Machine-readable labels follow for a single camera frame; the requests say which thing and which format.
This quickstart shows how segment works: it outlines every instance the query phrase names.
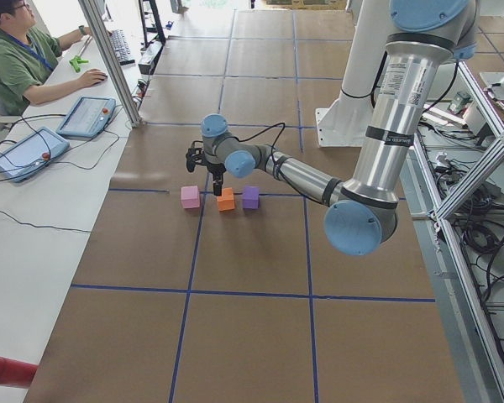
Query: pink cube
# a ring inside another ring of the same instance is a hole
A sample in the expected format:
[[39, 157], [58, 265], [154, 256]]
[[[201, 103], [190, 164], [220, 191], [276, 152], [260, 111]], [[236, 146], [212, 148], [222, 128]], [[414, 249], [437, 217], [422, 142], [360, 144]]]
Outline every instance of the pink cube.
[[183, 186], [181, 188], [181, 205], [183, 208], [200, 207], [200, 190], [198, 186]]
[[243, 208], [258, 208], [260, 206], [260, 188], [245, 186], [243, 188]]

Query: keyboard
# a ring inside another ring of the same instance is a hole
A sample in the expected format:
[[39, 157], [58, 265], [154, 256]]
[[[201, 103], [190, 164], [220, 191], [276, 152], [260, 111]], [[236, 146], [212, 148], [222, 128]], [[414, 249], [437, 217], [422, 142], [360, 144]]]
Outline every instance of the keyboard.
[[110, 35], [110, 43], [114, 49], [114, 53], [118, 58], [120, 65], [129, 65], [134, 63], [134, 58], [131, 55], [131, 49], [125, 38], [125, 34], [121, 29], [115, 29]]

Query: man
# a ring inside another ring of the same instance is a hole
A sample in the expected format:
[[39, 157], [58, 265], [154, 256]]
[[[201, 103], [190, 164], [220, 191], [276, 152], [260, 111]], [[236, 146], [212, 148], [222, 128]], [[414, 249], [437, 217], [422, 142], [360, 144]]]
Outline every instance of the man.
[[53, 38], [34, 25], [25, 0], [0, 0], [0, 99], [10, 115], [22, 114], [30, 103], [54, 101], [107, 78], [102, 71], [90, 69], [75, 80], [45, 85], [58, 65], [56, 57], [92, 31], [81, 26]]

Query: blue lanyard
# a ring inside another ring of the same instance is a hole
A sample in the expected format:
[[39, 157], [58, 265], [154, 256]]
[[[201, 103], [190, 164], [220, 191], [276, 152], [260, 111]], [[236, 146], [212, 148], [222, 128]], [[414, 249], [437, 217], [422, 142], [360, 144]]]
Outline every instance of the blue lanyard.
[[15, 38], [14, 36], [9, 35], [9, 38], [11, 38], [16, 44], [18, 44], [19, 46], [22, 46], [23, 48], [25, 48], [34, 58], [36, 58], [37, 60], [39, 60], [41, 63], [43, 63], [43, 65], [49, 69], [50, 71], [54, 71], [54, 69], [52, 68], [52, 66], [49, 64], [49, 62], [47, 61], [47, 59], [45, 57], [42, 56], [43, 52], [41, 51], [41, 49], [39, 48], [39, 46], [35, 43], [35, 41], [32, 40], [32, 44], [34, 44], [35, 46], [35, 49], [37, 50], [37, 52], [34, 52], [34, 50], [32, 48], [30, 48], [28, 45], [26, 44], [23, 44], [20, 40], [18, 40], [17, 38]]

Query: cube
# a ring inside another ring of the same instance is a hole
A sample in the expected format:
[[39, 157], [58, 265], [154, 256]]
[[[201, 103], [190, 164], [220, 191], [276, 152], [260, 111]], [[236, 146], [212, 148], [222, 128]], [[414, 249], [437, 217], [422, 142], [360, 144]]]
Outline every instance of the cube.
[[198, 186], [183, 186], [181, 188], [181, 205], [183, 208], [200, 207], [200, 190]]
[[255, 209], [260, 206], [260, 188], [245, 186], [243, 189], [243, 208]]
[[222, 195], [217, 196], [217, 205], [218, 205], [218, 210], [220, 212], [234, 210], [235, 209], [234, 189], [231, 187], [224, 187], [222, 189]]

